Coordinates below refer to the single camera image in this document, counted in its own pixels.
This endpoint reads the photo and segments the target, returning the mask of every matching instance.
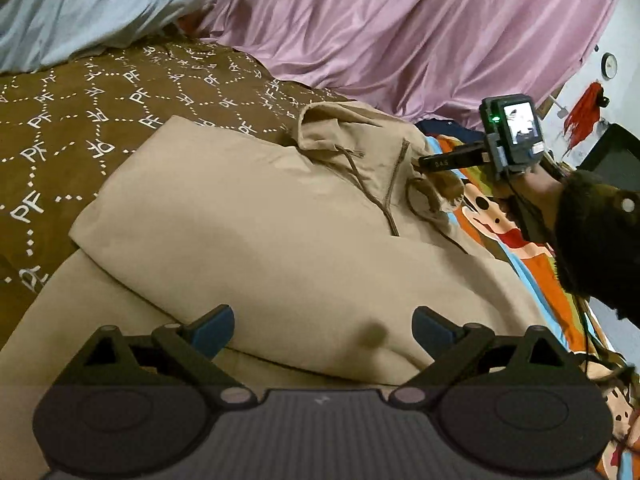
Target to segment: wall clock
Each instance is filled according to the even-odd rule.
[[[616,56],[607,52],[602,56],[602,75],[605,79],[610,80],[615,78],[618,73],[618,60]]]

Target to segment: curtain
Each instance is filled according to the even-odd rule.
[[[480,125],[489,96],[540,104],[593,51],[617,0],[218,0],[203,38],[272,75],[411,122]]]

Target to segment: white wall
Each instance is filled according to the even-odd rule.
[[[640,0],[618,1],[598,46],[599,51],[592,52],[580,71],[564,86],[558,102],[571,111],[587,87],[599,80],[610,99],[609,106],[601,109],[602,117],[640,137]],[[601,70],[602,56],[607,52],[618,60],[618,74],[611,81],[604,80]],[[546,145],[556,160],[560,160],[568,146],[562,136],[564,119],[558,118],[558,110],[553,106],[542,121]],[[603,132],[594,131],[564,160],[578,166]]]

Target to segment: camera screen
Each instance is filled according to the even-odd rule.
[[[507,124],[514,144],[519,144],[538,136],[531,104],[520,103],[505,106],[504,114],[507,117]]]

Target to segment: triangular cutout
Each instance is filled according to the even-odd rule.
[[[113,349],[113,341],[106,337],[95,346],[95,350],[87,359],[85,366],[110,365],[115,362],[116,352]]]
[[[564,363],[546,339],[538,339],[531,352],[529,362],[533,365],[562,367]]]

